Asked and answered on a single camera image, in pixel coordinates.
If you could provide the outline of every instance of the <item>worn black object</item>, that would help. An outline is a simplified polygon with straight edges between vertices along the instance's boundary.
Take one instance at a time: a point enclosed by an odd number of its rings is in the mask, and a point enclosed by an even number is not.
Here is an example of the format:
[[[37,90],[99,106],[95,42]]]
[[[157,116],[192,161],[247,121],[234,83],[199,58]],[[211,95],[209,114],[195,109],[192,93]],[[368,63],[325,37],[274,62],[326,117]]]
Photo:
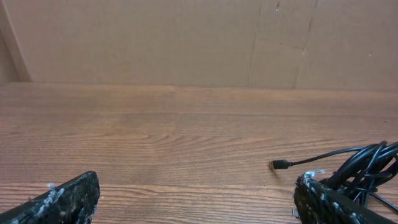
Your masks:
[[[302,223],[394,223],[313,180],[311,177],[314,173],[306,172],[296,182],[294,203]]]
[[[0,223],[91,223],[100,197],[95,172],[89,171],[0,214]]]

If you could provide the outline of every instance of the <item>wire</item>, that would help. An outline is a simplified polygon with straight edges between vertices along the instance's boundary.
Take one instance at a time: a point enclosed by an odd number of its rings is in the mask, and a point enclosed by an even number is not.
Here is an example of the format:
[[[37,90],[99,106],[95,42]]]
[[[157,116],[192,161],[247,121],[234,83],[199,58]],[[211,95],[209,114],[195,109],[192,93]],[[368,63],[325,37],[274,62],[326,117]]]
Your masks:
[[[330,178],[319,182],[355,202],[359,200],[359,204],[364,207],[368,206],[369,196],[372,196],[398,213],[398,208],[395,205],[375,194],[378,191],[378,186],[385,184],[398,173],[398,142],[388,146],[386,141],[382,141],[379,144],[370,144],[366,147],[340,149],[297,162],[288,162],[286,160],[272,161],[270,162],[270,168],[287,169],[289,166],[304,164],[346,152],[356,153],[344,162]],[[395,159],[395,162],[383,170],[393,159]],[[354,180],[349,181],[348,179],[352,177],[354,177]]]

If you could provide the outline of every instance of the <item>wooden table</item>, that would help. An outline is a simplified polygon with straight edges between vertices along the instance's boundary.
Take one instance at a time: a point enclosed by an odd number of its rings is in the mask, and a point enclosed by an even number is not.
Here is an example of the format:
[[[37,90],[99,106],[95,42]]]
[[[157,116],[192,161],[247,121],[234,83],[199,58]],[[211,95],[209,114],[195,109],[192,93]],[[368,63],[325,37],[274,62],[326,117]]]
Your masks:
[[[95,223],[299,223],[297,176],[331,175],[349,155],[276,172],[268,161],[396,141],[397,127],[398,93],[11,83],[0,87],[0,212],[94,170]],[[394,204],[397,183],[379,188]]]

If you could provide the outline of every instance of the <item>black plug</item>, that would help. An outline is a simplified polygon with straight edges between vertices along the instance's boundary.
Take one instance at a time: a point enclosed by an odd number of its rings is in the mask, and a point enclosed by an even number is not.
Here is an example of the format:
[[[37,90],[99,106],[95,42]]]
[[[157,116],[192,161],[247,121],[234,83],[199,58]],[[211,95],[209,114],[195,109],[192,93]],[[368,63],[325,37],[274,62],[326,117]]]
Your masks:
[[[281,159],[277,161],[269,161],[268,167],[270,170],[274,169],[287,169],[293,165],[293,162],[288,162],[286,159]]]

